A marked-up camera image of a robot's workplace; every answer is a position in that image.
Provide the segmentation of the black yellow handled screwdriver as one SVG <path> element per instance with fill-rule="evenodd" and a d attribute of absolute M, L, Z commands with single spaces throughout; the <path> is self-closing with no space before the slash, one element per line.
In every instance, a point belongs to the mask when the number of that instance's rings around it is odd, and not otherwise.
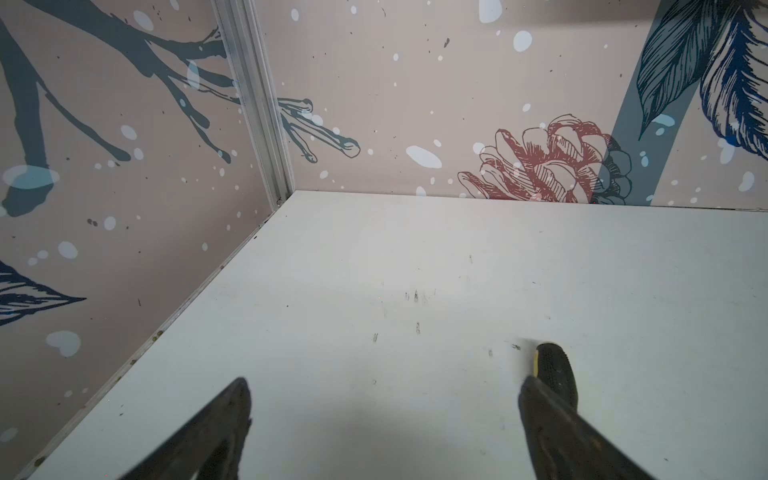
<path fill-rule="evenodd" d="M 578 389 L 573 369 L 565 351 L 555 343 L 536 346 L 533 376 L 539 379 L 574 410 L 578 409 Z"/>

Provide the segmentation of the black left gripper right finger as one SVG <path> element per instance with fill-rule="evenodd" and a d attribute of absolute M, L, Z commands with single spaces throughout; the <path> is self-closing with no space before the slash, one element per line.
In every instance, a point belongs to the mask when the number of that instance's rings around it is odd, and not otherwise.
<path fill-rule="evenodd" d="M 651 477 L 541 380 L 525 379 L 518 407 L 538 479 Z"/>

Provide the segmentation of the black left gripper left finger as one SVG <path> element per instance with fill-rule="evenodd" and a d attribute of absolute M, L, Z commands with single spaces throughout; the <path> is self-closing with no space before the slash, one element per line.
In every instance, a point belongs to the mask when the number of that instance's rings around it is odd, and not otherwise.
<path fill-rule="evenodd" d="M 238 377 L 122 478 L 238 479 L 251 407 L 248 383 Z"/>

